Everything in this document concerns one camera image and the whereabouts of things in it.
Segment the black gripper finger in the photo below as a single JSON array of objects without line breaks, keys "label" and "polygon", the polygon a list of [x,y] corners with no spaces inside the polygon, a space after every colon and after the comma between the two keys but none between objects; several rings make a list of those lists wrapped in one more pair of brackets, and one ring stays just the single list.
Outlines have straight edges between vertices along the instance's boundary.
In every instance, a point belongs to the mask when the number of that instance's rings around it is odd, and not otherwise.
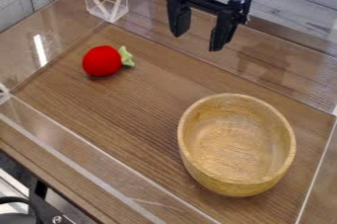
[{"label": "black gripper finger", "polygon": [[167,1],[170,30],[176,37],[180,37],[190,30],[191,8],[187,0]]},{"label": "black gripper finger", "polygon": [[224,45],[232,40],[232,36],[238,29],[238,18],[230,10],[218,13],[216,26],[211,32],[210,50],[219,51]]}]

